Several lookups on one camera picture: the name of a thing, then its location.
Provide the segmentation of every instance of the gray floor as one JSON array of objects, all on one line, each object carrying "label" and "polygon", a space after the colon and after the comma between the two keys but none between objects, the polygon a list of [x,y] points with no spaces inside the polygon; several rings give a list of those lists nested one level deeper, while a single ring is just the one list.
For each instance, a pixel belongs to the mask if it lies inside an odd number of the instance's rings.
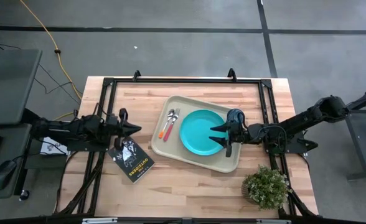
[{"label": "gray floor", "polygon": [[[260,28],[255,0],[27,0],[48,26]],[[270,29],[366,30],[366,1],[263,0]],[[0,24],[36,26],[18,1],[0,0]],[[224,77],[230,67],[240,77],[270,77],[261,34],[71,33],[55,32],[63,63],[79,90],[89,75],[190,75]],[[288,78],[297,112],[319,98],[341,96],[348,103],[366,91],[366,35],[271,35],[277,74]],[[60,83],[54,46],[44,32],[0,31],[0,43],[44,51],[41,64]],[[37,79],[56,84],[42,71]],[[34,84],[28,108],[54,118],[77,109],[62,90],[45,95]],[[347,182],[360,172],[345,123],[320,124],[307,138],[319,143],[309,153],[319,213],[366,222],[366,180]],[[0,218],[50,214],[61,170],[29,174],[28,201],[0,200]]]}]

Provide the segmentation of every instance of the plant pot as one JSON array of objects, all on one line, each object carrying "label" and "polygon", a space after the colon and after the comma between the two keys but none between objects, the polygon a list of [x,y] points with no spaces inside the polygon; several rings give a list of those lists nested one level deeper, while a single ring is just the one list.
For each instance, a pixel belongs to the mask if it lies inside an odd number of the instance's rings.
[{"label": "plant pot", "polygon": [[241,194],[247,202],[250,202],[253,205],[258,205],[252,198],[250,198],[248,187],[244,184],[241,185]]}]

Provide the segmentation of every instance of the yellow cable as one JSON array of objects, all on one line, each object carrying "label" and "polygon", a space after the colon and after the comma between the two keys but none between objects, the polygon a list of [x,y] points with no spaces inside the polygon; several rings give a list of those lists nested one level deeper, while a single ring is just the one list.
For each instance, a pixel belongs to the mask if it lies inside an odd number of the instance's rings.
[{"label": "yellow cable", "polygon": [[54,118],[54,121],[59,120],[59,119],[62,119],[62,118],[64,118],[64,117],[66,117],[66,116],[70,116],[70,115],[72,115],[72,114],[73,114],[73,112],[63,114],[63,115],[61,115],[61,116],[58,116],[58,117]]},{"label": "yellow cable", "polygon": [[[46,29],[46,26],[40,21],[40,19],[29,9],[29,7],[22,1],[20,0],[20,2],[27,8],[27,10],[35,17],[35,19],[41,24],[41,26],[45,29],[46,33],[49,35],[49,37],[52,39],[54,47],[56,50],[60,50],[59,47],[56,44],[56,41],[54,41],[54,38],[52,36],[52,34],[50,34],[50,32]],[[70,78],[70,76],[68,75],[68,73],[65,71],[63,64],[61,63],[61,56],[59,52],[56,52],[57,57],[59,58],[59,64],[60,64],[60,68],[63,70],[64,75],[68,78],[68,80],[70,80],[72,88],[75,92],[75,94],[77,95],[77,97],[82,100],[82,97],[80,96],[77,88],[75,87],[75,84],[73,83],[72,79]]]}]

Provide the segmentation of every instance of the computer mouse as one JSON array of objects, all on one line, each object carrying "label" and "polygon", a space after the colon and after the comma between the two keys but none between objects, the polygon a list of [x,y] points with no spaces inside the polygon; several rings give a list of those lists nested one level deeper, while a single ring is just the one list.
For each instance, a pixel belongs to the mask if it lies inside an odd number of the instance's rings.
[{"label": "computer mouse", "polygon": [[9,184],[10,178],[13,176],[16,167],[17,164],[14,161],[4,161],[0,165],[0,190],[4,189]]}]

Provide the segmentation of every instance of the plate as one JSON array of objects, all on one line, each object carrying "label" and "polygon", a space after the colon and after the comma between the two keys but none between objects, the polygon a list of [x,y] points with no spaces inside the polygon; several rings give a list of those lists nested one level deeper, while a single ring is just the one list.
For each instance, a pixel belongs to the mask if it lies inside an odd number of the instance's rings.
[{"label": "plate", "polygon": [[209,136],[227,138],[227,133],[212,131],[210,128],[224,123],[222,117],[210,110],[197,110],[187,115],[180,129],[183,145],[194,154],[210,156],[223,149]]}]

